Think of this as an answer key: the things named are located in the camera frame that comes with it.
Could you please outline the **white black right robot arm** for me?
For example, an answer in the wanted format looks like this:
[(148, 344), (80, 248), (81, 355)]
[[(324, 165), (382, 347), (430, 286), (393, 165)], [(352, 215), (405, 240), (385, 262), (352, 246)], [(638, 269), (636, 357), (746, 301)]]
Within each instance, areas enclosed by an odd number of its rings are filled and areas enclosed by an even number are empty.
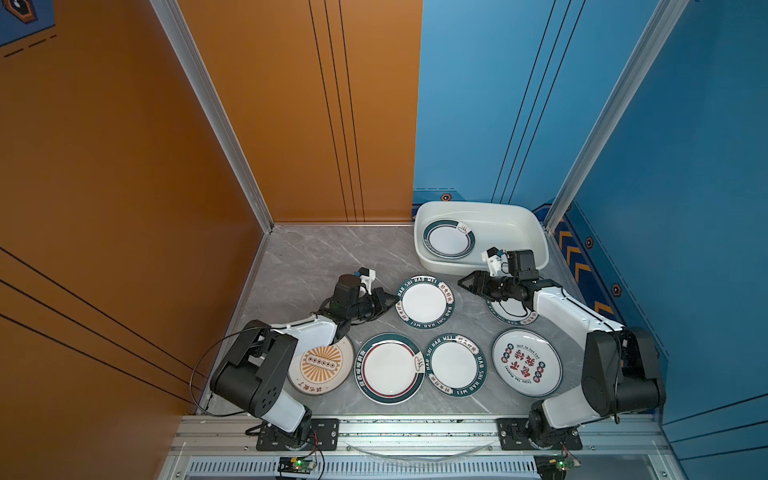
[(578, 427), (621, 414), (644, 412), (666, 402), (659, 354), (653, 336), (589, 309), (557, 282), (544, 279), (531, 250), (482, 254), (487, 269), (458, 281), (464, 290), (492, 303), (516, 300), (552, 321), (583, 348), (580, 383), (532, 404), (528, 420), (511, 435), (533, 448), (563, 446), (578, 438)]

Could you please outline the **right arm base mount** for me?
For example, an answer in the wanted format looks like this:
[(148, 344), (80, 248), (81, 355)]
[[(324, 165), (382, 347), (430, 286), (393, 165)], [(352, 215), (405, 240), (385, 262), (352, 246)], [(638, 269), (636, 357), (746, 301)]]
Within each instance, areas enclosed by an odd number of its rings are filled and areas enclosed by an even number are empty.
[(532, 425), (529, 419), (499, 418), (496, 420), (500, 446), (504, 451), (583, 449), (576, 428), (554, 429), (547, 423)]

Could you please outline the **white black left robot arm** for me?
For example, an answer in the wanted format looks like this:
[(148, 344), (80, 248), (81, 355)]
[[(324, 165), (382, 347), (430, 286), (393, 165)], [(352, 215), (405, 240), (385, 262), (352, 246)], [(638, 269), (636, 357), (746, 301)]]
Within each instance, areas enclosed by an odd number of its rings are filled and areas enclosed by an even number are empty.
[(303, 320), (270, 326), (252, 320), (234, 336), (209, 381), (210, 390), (275, 428), (290, 447), (304, 445), (311, 433), (311, 410), (285, 392), (296, 357), (337, 343), (351, 327), (378, 319), (399, 301), (373, 287), (375, 272), (362, 268), (340, 276), (333, 294)]

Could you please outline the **small green red rim plate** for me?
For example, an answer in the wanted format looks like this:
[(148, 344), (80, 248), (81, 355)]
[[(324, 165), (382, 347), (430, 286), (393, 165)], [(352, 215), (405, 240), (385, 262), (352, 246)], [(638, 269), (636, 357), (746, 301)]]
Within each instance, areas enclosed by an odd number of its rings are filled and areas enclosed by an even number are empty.
[(426, 249), (442, 259), (462, 259), (475, 247), (475, 235), (465, 223), (442, 219), (433, 221), (424, 230), (423, 241)]

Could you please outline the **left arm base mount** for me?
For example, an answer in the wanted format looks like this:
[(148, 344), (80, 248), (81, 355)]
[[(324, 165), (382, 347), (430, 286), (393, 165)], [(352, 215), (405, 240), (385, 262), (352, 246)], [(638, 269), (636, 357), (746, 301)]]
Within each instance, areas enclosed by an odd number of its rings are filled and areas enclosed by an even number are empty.
[(299, 424), (294, 432), (286, 432), (277, 426), (262, 427), (257, 438), (258, 451), (309, 451), (319, 447), (323, 452), (335, 451), (339, 437), (339, 420), (336, 418), (312, 418)]

